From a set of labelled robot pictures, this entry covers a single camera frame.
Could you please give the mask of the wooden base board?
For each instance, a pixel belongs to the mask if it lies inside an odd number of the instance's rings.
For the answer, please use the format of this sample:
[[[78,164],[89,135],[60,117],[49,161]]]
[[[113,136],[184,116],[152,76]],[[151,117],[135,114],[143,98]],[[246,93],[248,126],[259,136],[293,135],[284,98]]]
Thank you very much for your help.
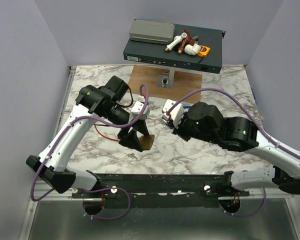
[[[168,72],[173,77],[173,88],[156,87],[158,76]],[[164,69],[146,65],[135,65],[128,85],[134,94],[140,93],[140,85],[145,84],[151,97],[177,101],[183,96],[202,88],[203,76],[198,73],[185,72],[175,68]]]

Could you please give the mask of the blue cable lock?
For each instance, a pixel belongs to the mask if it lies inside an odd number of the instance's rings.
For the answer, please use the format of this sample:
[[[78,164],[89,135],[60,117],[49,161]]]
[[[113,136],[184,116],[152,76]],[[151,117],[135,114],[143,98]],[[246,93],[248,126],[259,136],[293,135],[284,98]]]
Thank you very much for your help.
[[[187,105],[187,106],[183,106],[183,109],[188,110],[190,109],[192,106],[191,105]]]

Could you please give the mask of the white pvc elbow fitting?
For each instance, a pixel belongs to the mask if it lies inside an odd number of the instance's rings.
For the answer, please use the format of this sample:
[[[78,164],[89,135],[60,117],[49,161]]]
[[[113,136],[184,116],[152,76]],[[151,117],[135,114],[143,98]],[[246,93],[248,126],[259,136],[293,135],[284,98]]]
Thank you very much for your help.
[[[184,47],[184,52],[190,56],[196,56],[200,50],[202,49],[202,47],[198,44],[187,44],[185,47]]]

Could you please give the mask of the brass padlock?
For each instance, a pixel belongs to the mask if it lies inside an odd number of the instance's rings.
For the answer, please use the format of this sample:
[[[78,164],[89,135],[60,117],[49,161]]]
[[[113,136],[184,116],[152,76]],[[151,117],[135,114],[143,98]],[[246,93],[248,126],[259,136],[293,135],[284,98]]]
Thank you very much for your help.
[[[143,151],[149,151],[154,143],[155,135],[143,135],[139,138],[139,143]]]

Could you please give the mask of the red cable padlock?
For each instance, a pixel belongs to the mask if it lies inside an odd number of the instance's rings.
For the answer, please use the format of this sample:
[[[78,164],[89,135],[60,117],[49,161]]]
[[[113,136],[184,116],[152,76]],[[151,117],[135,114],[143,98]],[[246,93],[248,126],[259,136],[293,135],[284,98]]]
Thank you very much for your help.
[[[111,138],[111,137],[108,137],[104,134],[102,134],[99,130],[98,130],[98,126],[99,127],[108,127],[107,125],[102,125],[102,124],[94,124],[94,128],[96,130],[96,132],[103,138],[107,139],[107,140],[110,140],[110,141],[113,141],[113,142],[119,142],[120,140],[119,139],[116,139],[116,138]]]

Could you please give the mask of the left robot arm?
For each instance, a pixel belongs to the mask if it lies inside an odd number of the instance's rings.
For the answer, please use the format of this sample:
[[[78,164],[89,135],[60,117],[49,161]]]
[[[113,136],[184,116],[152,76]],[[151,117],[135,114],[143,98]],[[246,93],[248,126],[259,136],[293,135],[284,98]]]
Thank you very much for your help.
[[[74,150],[90,128],[97,122],[119,128],[119,144],[139,152],[150,150],[154,136],[149,134],[146,119],[149,115],[149,89],[146,84],[139,88],[144,102],[136,107],[136,113],[127,112],[118,104],[131,88],[122,79],[112,76],[104,86],[83,87],[75,99],[70,116],[48,146],[38,155],[31,155],[26,164],[53,191],[65,193],[71,188],[83,190],[89,197],[100,194],[100,178],[90,171],[68,168]]]

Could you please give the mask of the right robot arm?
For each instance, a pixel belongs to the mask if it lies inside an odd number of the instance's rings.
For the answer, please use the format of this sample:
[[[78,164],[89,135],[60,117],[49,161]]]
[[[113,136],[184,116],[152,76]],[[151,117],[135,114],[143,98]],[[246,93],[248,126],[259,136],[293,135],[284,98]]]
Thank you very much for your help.
[[[268,140],[251,120],[223,117],[215,105],[204,102],[194,104],[189,110],[178,104],[165,116],[173,133],[185,141],[202,140],[271,163],[270,167],[260,170],[231,172],[230,178],[220,183],[224,195],[252,188],[278,188],[300,195],[300,151],[274,138]]]

